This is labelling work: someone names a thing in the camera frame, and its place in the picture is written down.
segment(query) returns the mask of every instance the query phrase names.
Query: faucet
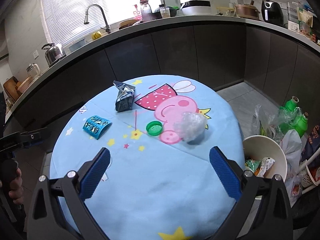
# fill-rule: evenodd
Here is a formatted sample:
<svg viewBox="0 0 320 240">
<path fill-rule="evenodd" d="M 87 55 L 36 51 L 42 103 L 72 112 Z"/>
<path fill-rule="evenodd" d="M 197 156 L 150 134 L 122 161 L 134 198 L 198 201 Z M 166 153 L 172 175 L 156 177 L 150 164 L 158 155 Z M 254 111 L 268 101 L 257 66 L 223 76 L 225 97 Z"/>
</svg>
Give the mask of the faucet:
<svg viewBox="0 0 320 240">
<path fill-rule="evenodd" d="M 87 10 L 85 11 L 84 24 L 89 24 L 89 8 L 90 8 L 91 6 L 96 6 L 96 7 L 98 7 L 98 8 L 101 10 L 101 13 L 102 13 L 104 22 L 106 23 L 106 28 L 102 28 L 102 27 L 101 27 L 101 29 L 105 30 L 106 33 L 110 33 L 110 32 L 111 32 L 111 31 L 110 31 L 110 26 L 108 25 L 106 16 L 104 15 L 104 11 L 103 11 L 102 7 L 101 7 L 100 5 L 98 5 L 98 4 L 91 4 L 91 5 L 89 5 L 89 6 L 87 7 Z"/>
</svg>

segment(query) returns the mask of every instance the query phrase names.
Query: metal screw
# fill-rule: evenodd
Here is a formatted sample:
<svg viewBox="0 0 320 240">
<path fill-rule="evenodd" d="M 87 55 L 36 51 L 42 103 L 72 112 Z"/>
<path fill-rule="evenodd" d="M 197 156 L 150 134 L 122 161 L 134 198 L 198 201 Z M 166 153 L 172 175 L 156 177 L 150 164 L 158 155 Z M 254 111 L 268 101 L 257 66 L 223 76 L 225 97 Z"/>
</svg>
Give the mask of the metal screw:
<svg viewBox="0 0 320 240">
<path fill-rule="evenodd" d="M 41 175 L 41 176 L 39 177 L 39 181 L 40 181 L 40 182 L 45 181 L 45 176 L 44 176 L 44 175 Z"/>
<path fill-rule="evenodd" d="M 76 175 L 75 171 L 69 171 L 67 174 L 68 178 L 73 178 L 75 175 Z"/>
<path fill-rule="evenodd" d="M 246 177 L 252 177 L 252 176 L 253 176 L 253 173 L 252 173 L 252 171 L 245 170 L 245 171 L 244 171 L 244 175 L 245 175 Z"/>
<path fill-rule="evenodd" d="M 276 174 L 276 175 L 275 175 L 275 179 L 279 181 L 279 180 L 282 180 L 282 177 L 281 177 L 280 174 Z"/>
</svg>

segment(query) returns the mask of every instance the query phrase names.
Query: light blue tablecloth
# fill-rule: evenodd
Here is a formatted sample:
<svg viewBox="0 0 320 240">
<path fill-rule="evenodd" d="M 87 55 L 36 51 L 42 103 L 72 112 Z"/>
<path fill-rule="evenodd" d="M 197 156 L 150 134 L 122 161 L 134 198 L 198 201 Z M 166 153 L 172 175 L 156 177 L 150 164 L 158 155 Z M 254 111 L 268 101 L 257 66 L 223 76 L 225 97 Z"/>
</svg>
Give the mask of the light blue tablecloth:
<svg viewBox="0 0 320 240">
<path fill-rule="evenodd" d="M 115 111 L 116 87 L 87 102 L 58 138 L 50 178 L 77 171 L 107 147 L 111 165 L 85 204 L 111 240 L 211 236 L 234 199 L 228 197 L 208 162 L 209 150 L 218 146 L 244 168 L 241 131 L 231 107 L 209 87 L 180 76 L 146 76 L 126 83 L 136 86 L 133 110 Z M 208 129 L 202 140 L 187 144 L 172 131 L 172 122 L 184 109 L 207 116 Z M 82 129 L 93 115 L 113 122 L 99 140 Z M 155 120 L 164 122 L 164 133 L 151 137 L 145 129 Z M 65 201 L 60 202 L 76 228 Z"/>
</svg>

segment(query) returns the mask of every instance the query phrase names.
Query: air fryer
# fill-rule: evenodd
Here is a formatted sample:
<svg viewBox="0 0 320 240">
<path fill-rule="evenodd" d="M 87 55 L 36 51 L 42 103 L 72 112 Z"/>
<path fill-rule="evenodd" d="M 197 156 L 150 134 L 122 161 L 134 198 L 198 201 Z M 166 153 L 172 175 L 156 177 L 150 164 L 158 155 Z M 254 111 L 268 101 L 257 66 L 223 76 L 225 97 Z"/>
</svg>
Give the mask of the air fryer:
<svg viewBox="0 0 320 240">
<path fill-rule="evenodd" d="M 266 23 L 271 23 L 283 27 L 283 13 L 280 5 L 271 0 L 263 0 L 261 13 Z"/>
</svg>

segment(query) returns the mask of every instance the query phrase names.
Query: power outlet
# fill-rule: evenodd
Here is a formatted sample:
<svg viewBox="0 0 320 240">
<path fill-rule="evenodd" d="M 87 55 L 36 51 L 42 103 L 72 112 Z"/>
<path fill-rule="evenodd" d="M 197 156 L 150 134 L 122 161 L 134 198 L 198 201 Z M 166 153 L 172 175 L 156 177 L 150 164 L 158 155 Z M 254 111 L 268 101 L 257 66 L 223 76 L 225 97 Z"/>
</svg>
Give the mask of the power outlet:
<svg viewBox="0 0 320 240">
<path fill-rule="evenodd" d="M 33 57 L 36 59 L 37 57 L 39 57 L 39 53 L 37 50 L 35 50 L 33 53 Z"/>
<path fill-rule="evenodd" d="M 287 3 L 280 2 L 279 5 L 280 5 L 281 9 L 285 9 L 285 10 L 287 9 Z"/>
</svg>

